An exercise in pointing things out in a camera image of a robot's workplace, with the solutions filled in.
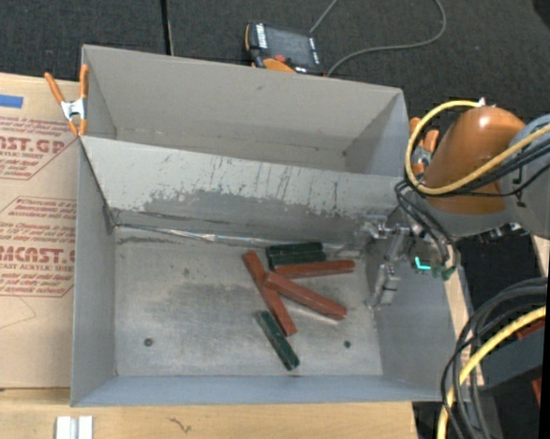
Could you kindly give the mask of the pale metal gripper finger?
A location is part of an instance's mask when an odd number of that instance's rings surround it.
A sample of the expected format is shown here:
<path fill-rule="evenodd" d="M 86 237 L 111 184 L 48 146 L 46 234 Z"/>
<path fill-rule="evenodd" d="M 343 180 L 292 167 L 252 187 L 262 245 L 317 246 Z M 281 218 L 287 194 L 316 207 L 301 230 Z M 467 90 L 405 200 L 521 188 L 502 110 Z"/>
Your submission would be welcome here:
<path fill-rule="evenodd" d="M 392 264 L 380 264 L 370 277 L 371 290 L 365 304 L 369 308 L 391 305 L 398 290 L 400 278 Z"/>
<path fill-rule="evenodd" d="M 395 223 L 390 224 L 389 219 L 383 215 L 366 215 L 360 220 L 359 231 L 373 240 L 386 240 L 393 236 L 397 229 Z"/>

